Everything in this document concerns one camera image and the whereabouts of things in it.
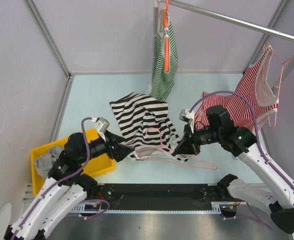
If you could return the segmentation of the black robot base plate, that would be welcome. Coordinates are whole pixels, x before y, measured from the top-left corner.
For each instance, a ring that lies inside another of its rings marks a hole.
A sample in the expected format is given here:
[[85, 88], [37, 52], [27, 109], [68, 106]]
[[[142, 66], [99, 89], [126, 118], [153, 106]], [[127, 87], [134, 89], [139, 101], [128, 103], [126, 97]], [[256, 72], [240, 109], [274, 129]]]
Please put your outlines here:
[[110, 204], [127, 203], [191, 203], [200, 202], [235, 203], [241, 201], [233, 198], [223, 188], [208, 184], [133, 184], [106, 183], [97, 186], [96, 193], [81, 203]]

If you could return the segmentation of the black white striped tank top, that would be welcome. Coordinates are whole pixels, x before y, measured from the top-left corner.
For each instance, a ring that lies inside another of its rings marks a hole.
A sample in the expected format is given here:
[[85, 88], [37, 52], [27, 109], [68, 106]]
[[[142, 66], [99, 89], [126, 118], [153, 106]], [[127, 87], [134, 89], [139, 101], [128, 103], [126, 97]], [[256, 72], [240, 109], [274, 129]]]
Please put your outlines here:
[[[150, 95], [132, 92], [123, 98], [111, 101], [110, 107], [119, 125], [120, 132], [125, 139], [125, 144], [135, 148], [129, 157], [136, 161], [138, 158], [136, 148], [153, 147], [160, 145], [159, 133], [147, 128], [157, 128], [162, 133], [162, 142], [171, 149], [175, 149], [180, 142], [180, 137], [172, 121], [168, 117], [168, 104], [159, 101]], [[141, 155], [163, 154], [161, 151], [142, 151]], [[187, 162], [186, 155], [174, 155], [178, 161]]]

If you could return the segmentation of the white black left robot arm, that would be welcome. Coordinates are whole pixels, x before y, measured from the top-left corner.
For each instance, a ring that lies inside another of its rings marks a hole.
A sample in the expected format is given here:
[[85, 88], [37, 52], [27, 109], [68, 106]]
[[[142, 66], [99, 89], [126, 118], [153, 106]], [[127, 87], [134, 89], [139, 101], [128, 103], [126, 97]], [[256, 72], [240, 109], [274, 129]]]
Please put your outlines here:
[[41, 190], [22, 216], [7, 227], [3, 238], [46, 240], [75, 206], [97, 196], [97, 181], [84, 173], [85, 165], [102, 155], [122, 161], [135, 150], [123, 142], [123, 137], [109, 131], [105, 138], [92, 141], [84, 132], [70, 135]]

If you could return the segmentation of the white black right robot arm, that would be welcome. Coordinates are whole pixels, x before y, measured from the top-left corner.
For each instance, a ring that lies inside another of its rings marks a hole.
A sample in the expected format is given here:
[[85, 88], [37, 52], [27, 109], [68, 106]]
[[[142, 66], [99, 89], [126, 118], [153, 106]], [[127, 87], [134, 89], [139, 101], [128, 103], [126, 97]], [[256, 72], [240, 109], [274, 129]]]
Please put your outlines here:
[[180, 112], [186, 122], [183, 138], [174, 150], [176, 155], [198, 155], [202, 145], [218, 143], [227, 152], [245, 163], [263, 181], [267, 189], [252, 186], [228, 174], [217, 183], [217, 194], [224, 200], [244, 200], [270, 215], [274, 224], [287, 234], [294, 233], [294, 180], [264, 152], [256, 136], [245, 127], [236, 127], [227, 109], [221, 105], [206, 111], [209, 124], [194, 128], [195, 113]]

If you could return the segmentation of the pink wire hanger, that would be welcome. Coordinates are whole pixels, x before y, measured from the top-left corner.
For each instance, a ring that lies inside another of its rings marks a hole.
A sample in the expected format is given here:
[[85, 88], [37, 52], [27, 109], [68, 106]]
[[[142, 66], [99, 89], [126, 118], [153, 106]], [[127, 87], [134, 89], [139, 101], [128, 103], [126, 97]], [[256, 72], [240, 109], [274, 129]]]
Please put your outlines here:
[[[188, 167], [188, 168], [204, 169], [204, 170], [209, 170], [209, 171], [216, 171], [218, 169], [217, 164], [215, 164], [213, 162], [206, 161], [206, 160], [197, 159], [196, 157], [191, 156], [191, 155], [187, 155], [188, 160], [191, 158], [193, 160], [196, 160], [196, 162], [198, 162], [198, 163], [208, 164], [208, 165], [211, 165], [213, 167], [192, 165], [192, 164], [188, 164], [188, 163], [185, 163], [185, 162], [178, 161], [177, 158], [175, 156], [173, 156], [172, 153], [170, 153], [170, 151], [173, 151], [173, 149], [170, 148], [170, 147], [167, 147], [166, 145], [163, 144], [162, 133], [161, 133], [161, 131], [159, 129], [157, 129], [155, 127], [149, 127], [145, 131], [145, 135], [147, 135], [148, 132], [151, 131], [151, 130], [158, 132], [160, 145], [159, 146], [142, 146], [142, 147], [136, 148], [135, 151], [136, 151], [137, 156], [138, 156], [138, 158], [140, 160], [151, 160], [151, 161], [157, 161], [157, 162], [163, 162], [163, 163], [179, 165], [179, 166]], [[162, 152], [162, 154], [152, 153], [152, 154], [147, 155], [145, 153], [144, 155], [141, 155], [141, 152], [146, 152], [146, 151], [153, 151], [153, 152], [159, 151], [159, 152]]]

